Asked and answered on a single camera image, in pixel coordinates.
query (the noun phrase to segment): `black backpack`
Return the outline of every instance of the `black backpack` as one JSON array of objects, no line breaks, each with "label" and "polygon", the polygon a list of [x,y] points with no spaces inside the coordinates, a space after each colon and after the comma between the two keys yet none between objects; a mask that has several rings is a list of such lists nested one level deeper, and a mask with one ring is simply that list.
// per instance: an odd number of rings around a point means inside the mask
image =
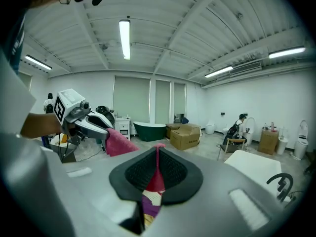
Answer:
[{"label": "black backpack", "polygon": [[229,128],[227,135],[233,136],[238,131],[239,131],[239,125],[237,125],[237,121],[236,121],[235,124],[233,124],[233,126]]},{"label": "black backpack", "polygon": [[53,113],[53,105],[51,104],[47,105],[45,113]]}]

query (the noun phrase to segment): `ceiling light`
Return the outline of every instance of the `ceiling light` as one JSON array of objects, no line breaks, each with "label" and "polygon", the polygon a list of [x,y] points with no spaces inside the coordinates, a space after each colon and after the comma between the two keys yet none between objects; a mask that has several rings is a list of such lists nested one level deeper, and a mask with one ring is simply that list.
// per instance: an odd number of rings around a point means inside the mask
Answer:
[{"label": "ceiling light", "polygon": [[45,64],[45,63],[43,63],[43,62],[41,62],[41,61],[35,59],[35,58],[32,57],[31,55],[27,55],[27,56],[25,56],[25,58],[28,59],[29,61],[34,62],[34,63],[37,64],[37,65],[42,66],[43,68],[46,68],[46,69],[48,69],[48,70],[51,70],[51,69],[52,69],[52,67],[50,67],[50,66],[48,66],[47,64]]},{"label": "ceiling light", "polygon": [[217,70],[217,71],[212,72],[212,73],[210,73],[210,74],[207,74],[205,77],[206,77],[206,78],[213,77],[213,76],[216,76],[216,75],[218,75],[218,74],[225,73],[225,72],[227,72],[227,71],[229,71],[229,70],[232,70],[232,69],[233,69],[233,67],[232,67],[232,66],[229,66],[229,67],[227,67],[227,68],[220,69],[220,70]]},{"label": "ceiling light", "polygon": [[119,22],[120,42],[122,44],[123,56],[125,60],[130,60],[130,21],[121,20]]},{"label": "ceiling light", "polygon": [[291,49],[287,49],[287,50],[283,50],[283,51],[279,51],[279,52],[270,53],[269,58],[273,59],[273,58],[281,57],[284,55],[302,53],[304,51],[305,51],[304,47],[296,47],[296,48],[291,48]]}]

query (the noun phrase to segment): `concrete floor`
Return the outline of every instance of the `concrete floor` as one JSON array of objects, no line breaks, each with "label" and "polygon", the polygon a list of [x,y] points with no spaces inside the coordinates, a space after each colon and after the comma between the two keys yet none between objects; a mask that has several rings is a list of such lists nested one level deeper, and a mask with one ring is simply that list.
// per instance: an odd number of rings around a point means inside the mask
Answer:
[{"label": "concrete floor", "polygon": [[[166,145],[167,148],[174,149],[174,147],[170,144],[170,141],[167,138],[158,141],[145,142],[140,140],[139,137],[131,137],[131,142],[133,142],[137,147],[139,147],[142,150],[148,150],[157,143],[163,143]],[[223,135],[218,133],[208,135],[205,132],[203,132],[200,144],[196,147],[185,150],[185,152],[209,158],[212,160],[217,160],[219,153],[219,148],[217,147],[217,145],[221,143],[223,143]],[[277,154],[271,156],[265,153],[258,152],[258,145],[259,144],[252,143],[245,151],[262,157],[278,160],[281,163],[282,172],[289,173],[293,176],[294,185],[291,191],[303,190],[308,185],[310,176],[303,175],[303,171],[310,164],[306,157],[304,157],[302,160],[296,160],[290,155],[289,151],[285,151],[284,154],[281,156]],[[88,160],[96,160],[109,157],[103,151],[100,152],[100,150],[101,146],[97,145],[94,139],[86,139],[79,145],[79,147],[75,150],[74,153],[77,161],[87,159],[98,152],[99,153],[97,155],[93,156]],[[219,160],[224,161],[229,157],[229,155],[231,154],[227,154],[227,157],[225,159],[220,157]]]}]

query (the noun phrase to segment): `white cabinet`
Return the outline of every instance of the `white cabinet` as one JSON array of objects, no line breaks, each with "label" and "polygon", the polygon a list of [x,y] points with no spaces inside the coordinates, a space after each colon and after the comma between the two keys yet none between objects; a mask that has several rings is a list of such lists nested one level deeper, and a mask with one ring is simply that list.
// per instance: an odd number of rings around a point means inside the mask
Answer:
[{"label": "white cabinet", "polygon": [[130,119],[126,119],[126,118],[115,119],[115,130],[120,132],[128,140],[130,140],[129,123],[130,123]]}]

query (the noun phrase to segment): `white ceiling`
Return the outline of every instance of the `white ceiling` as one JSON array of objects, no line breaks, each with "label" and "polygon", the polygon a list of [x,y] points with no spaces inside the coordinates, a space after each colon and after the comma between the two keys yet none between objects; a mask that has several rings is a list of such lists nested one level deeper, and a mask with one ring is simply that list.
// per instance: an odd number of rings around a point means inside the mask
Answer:
[{"label": "white ceiling", "polygon": [[[131,60],[124,60],[119,20],[130,16]],[[91,0],[29,10],[23,56],[53,69],[50,77],[96,70],[169,75],[208,84],[209,71],[262,59],[269,52],[309,45],[300,19],[284,0]]]}]

